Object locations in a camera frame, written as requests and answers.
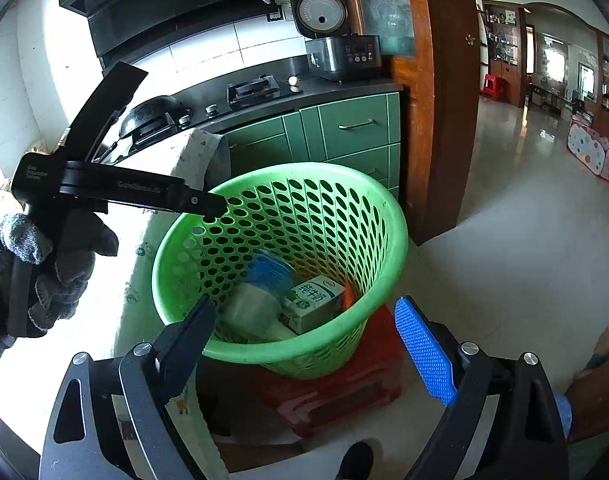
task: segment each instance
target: basket rim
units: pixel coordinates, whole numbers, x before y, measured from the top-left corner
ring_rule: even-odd
[[[220,361],[239,364],[271,364],[291,360],[302,356],[303,354],[323,348],[332,341],[340,338],[343,334],[350,332],[366,321],[389,297],[406,260],[409,236],[407,234],[406,219],[404,218],[399,203],[382,184],[372,177],[361,173],[360,171],[353,170],[352,168],[339,166],[337,164],[329,164],[326,162],[292,162],[244,173],[220,184],[210,190],[210,192],[217,193],[220,190],[226,190],[228,187],[239,187],[239,184],[245,182],[250,177],[255,178],[264,176],[268,180],[273,178],[285,178],[285,176],[293,175],[305,178],[303,173],[306,173],[309,176],[311,174],[315,175],[314,180],[322,178],[322,174],[349,176],[350,178],[362,181],[361,184],[366,184],[372,189],[382,193],[385,207],[381,211],[380,216],[388,217],[391,223],[387,227],[389,251],[384,255],[382,269],[390,270],[386,273],[381,273],[380,277],[364,296],[357,300],[347,311],[321,327],[295,338],[270,343],[228,343],[212,337],[204,348],[203,355]],[[177,320],[169,319],[168,314],[164,312],[162,308],[164,300],[162,299],[157,286],[162,261],[161,254],[164,252],[164,248],[166,247],[169,238],[172,236],[175,225],[182,222],[187,216],[190,215],[182,213],[182,215],[176,219],[169,231],[167,231],[158,248],[153,263],[153,300],[155,301],[155,308],[158,315],[165,325],[176,322]]]

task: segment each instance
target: blue textured pad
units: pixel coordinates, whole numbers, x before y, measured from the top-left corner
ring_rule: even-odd
[[[448,406],[457,393],[451,362],[407,298],[395,304],[395,326],[429,394]]]

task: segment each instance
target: black shoe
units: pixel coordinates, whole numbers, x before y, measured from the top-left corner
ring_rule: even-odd
[[[345,453],[335,480],[367,480],[373,467],[373,449],[366,442],[356,442]]]

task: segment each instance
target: basket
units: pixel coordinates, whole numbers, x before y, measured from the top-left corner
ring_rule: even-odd
[[[268,250],[303,279],[348,280],[359,300],[321,327],[278,342],[246,344],[219,324],[203,354],[299,379],[340,368],[405,262],[407,227],[393,195],[359,171],[318,162],[252,171],[213,192],[226,197],[227,213],[181,215],[156,255],[153,298],[162,320],[181,321],[203,294],[224,305],[254,251]]]

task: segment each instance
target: gray glove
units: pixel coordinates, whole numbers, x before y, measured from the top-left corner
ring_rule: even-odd
[[[5,216],[0,222],[0,290],[9,302],[11,269],[15,256],[39,265],[53,250],[53,244],[23,214]],[[75,314],[78,301],[87,288],[95,257],[116,256],[118,237],[97,215],[74,210],[64,224],[57,248],[56,273],[39,274],[36,281],[38,302],[29,307],[31,322],[43,332],[61,318]]]

